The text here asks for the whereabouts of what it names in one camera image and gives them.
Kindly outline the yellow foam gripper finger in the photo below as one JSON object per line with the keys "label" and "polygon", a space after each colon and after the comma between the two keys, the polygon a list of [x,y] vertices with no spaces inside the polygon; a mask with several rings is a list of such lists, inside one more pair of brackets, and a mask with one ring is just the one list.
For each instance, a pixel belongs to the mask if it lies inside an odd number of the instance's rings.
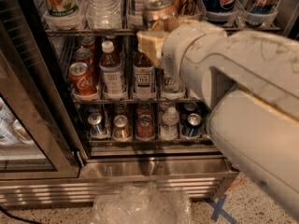
{"label": "yellow foam gripper finger", "polygon": [[139,31],[136,33],[138,50],[144,53],[156,68],[162,69],[162,48],[169,33],[164,31]]}
{"label": "yellow foam gripper finger", "polygon": [[198,23],[198,20],[172,18],[166,22],[166,24],[164,25],[164,30],[166,32],[172,32],[175,29],[179,28],[180,25],[194,23]]}

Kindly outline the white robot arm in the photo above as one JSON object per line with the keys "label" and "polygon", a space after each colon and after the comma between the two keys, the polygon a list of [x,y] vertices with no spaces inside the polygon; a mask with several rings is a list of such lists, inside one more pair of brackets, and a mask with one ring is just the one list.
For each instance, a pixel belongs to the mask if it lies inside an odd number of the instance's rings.
{"label": "white robot arm", "polygon": [[210,109],[206,131],[219,151],[299,220],[299,42],[192,20],[137,40]]}

